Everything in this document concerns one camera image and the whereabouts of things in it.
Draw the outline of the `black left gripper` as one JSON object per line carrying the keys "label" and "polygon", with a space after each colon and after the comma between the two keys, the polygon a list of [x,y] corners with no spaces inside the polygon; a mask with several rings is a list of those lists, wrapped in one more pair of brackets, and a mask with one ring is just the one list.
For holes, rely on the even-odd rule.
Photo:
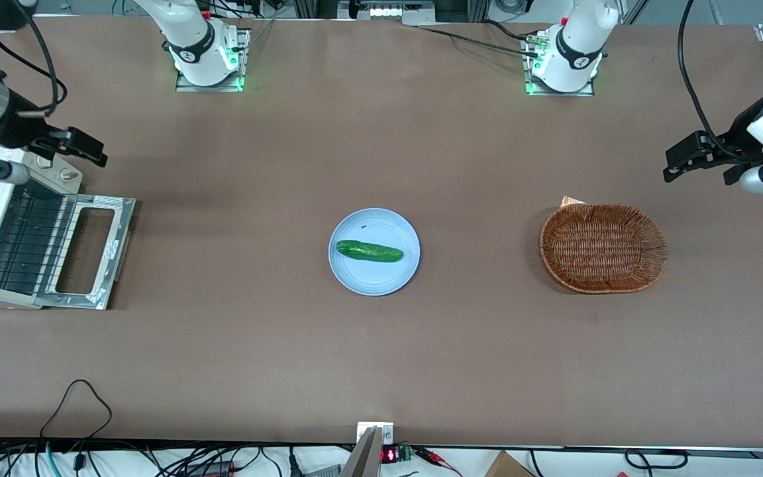
{"label": "black left gripper", "polygon": [[748,132],[762,108],[763,97],[760,97],[737,115],[729,130],[717,137],[719,145],[714,151],[707,132],[688,134],[667,149],[664,181],[674,182],[687,172],[728,165],[723,172],[727,186],[763,186],[763,144]]}

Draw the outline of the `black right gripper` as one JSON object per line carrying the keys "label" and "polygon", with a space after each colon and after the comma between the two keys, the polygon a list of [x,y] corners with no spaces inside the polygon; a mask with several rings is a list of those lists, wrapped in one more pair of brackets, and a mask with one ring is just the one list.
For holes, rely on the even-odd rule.
{"label": "black right gripper", "polygon": [[96,166],[106,166],[108,156],[103,153],[104,144],[79,129],[60,130],[48,126],[41,118],[18,117],[21,107],[33,103],[10,90],[0,95],[0,146],[8,149],[27,148],[46,160],[54,157],[73,156],[87,160]]}

